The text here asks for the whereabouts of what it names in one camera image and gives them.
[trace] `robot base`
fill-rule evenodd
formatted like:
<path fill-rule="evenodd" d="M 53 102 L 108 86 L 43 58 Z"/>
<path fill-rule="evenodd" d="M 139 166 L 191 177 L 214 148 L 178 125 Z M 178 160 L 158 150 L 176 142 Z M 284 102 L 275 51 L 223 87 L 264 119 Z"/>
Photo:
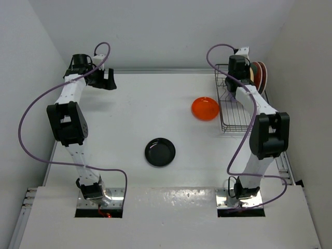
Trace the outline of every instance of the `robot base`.
<path fill-rule="evenodd" d="M 75 217 L 77 218 L 122 218 L 123 188 L 106 188 L 106 195 L 109 197 L 109 204 L 100 207 L 90 200 L 85 200 L 81 191 L 78 195 Z"/>
<path fill-rule="evenodd" d="M 252 206 L 262 204 L 260 191 L 257 196 L 248 199 L 236 199 L 234 196 L 234 189 L 230 188 L 228 195 L 228 188 L 216 188 L 216 202 L 218 217 L 265 217 L 264 207 L 254 207 L 246 210 Z"/>

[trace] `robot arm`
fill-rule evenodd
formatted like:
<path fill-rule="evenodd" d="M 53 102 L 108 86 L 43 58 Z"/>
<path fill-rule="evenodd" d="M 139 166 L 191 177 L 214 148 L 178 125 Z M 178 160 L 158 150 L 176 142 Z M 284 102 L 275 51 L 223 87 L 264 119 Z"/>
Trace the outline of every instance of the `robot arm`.
<path fill-rule="evenodd" d="M 88 125 L 78 105 L 83 89 L 87 85 L 107 90 L 116 89 L 113 70 L 105 70 L 104 66 L 88 77 L 73 81 L 92 70 L 94 64 L 100 64 L 104 56 L 97 55 L 90 63 L 88 58 L 85 54 L 73 55 L 64 76 L 65 81 L 71 83 L 63 87 L 55 104 L 47 107 L 54 138 L 65 146 L 75 163 L 82 165 L 88 165 L 91 158 L 87 139 Z M 81 189 L 84 198 L 96 204 L 107 204 L 109 198 L 106 196 L 99 172 L 86 167 L 76 169 L 79 175 L 76 185 Z"/>
<path fill-rule="evenodd" d="M 279 113 L 272 108 L 258 93 L 253 82 L 250 80 L 250 66 L 247 65 L 248 49 L 240 49 L 238 53 L 229 58 L 229 75 L 240 80 L 248 89 L 245 90 L 235 81 L 226 78 L 228 91 L 239 101 L 243 107 L 255 119 L 250 136 L 251 155 L 243 174 L 256 174 L 258 176 L 240 175 L 234 185 L 234 193 L 237 199 L 246 199 L 256 196 L 260 189 L 260 181 L 269 165 L 283 151 L 288 148 L 289 115 Z M 250 97 L 254 97 L 257 105 L 256 116 L 254 104 Z"/>

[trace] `metal wire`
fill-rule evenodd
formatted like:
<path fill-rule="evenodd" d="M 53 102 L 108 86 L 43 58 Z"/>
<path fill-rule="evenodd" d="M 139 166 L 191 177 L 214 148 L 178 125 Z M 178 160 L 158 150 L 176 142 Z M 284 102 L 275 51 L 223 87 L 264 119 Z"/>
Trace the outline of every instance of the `metal wire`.
<path fill-rule="evenodd" d="M 227 68 L 227 64 L 217 64 L 218 69 Z M 242 104 L 236 101 L 227 91 L 224 75 L 217 70 L 214 72 L 218 102 L 220 121 L 222 131 L 224 132 L 246 132 L 251 120 L 249 113 L 243 108 Z"/>

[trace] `orange plate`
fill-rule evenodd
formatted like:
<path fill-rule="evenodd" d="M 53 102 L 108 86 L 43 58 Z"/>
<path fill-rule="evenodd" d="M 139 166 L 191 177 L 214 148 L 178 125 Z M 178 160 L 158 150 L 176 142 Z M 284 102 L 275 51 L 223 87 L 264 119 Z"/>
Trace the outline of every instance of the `orange plate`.
<path fill-rule="evenodd" d="M 200 97 L 192 103 L 191 110 L 198 119 L 210 121 L 218 115 L 219 105 L 212 98 Z"/>

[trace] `gray wall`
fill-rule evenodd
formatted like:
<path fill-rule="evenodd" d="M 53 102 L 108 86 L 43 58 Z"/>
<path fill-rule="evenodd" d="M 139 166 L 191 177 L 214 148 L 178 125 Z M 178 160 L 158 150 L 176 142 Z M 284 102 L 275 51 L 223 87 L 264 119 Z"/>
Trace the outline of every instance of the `gray wall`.
<path fill-rule="evenodd" d="M 0 248 L 7 248 L 26 189 L 42 184 L 45 173 L 20 148 L 19 120 L 39 93 L 63 82 L 65 64 L 27 0 L 1 3 L 0 54 Z M 55 99 L 41 100 L 23 125 L 27 147 L 42 158 L 54 143 L 46 106 Z"/>
<path fill-rule="evenodd" d="M 29 0 L 66 63 L 108 41 L 115 68 L 202 68 L 216 43 L 266 57 L 294 0 Z M 226 62 L 231 51 L 212 56 Z"/>
<path fill-rule="evenodd" d="M 298 0 L 267 59 L 268 91 L 290 114 L 289 158 L 323 248 L 332 247 L 331 9 L 330 0 Z"/>

